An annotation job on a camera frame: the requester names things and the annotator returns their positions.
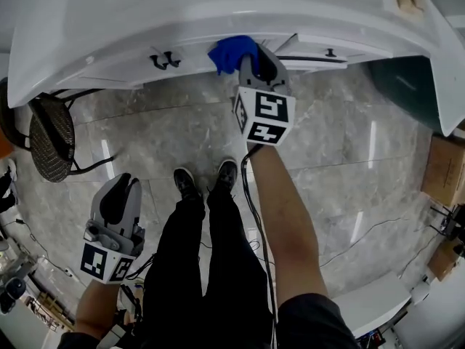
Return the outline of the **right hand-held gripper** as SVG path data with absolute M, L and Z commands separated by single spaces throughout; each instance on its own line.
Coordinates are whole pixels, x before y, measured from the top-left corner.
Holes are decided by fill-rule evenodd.
M 246 142 L 278 146 L 294 125 L 296 99 L 279 58 L 261 44 L 257 54 L 243 56 L 232 113 Z

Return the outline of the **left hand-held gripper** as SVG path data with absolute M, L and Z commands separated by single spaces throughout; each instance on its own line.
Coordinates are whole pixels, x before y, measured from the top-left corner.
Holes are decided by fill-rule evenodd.
M 145 244 L 145 229 L 138 226 L 142 186 L 123 173 L 107 181 L 92 199 L 90 220 L 84 232 L 80 270 L 102 284 L 120 284 Z M 121 230 L 131 232 L 126 237 Z

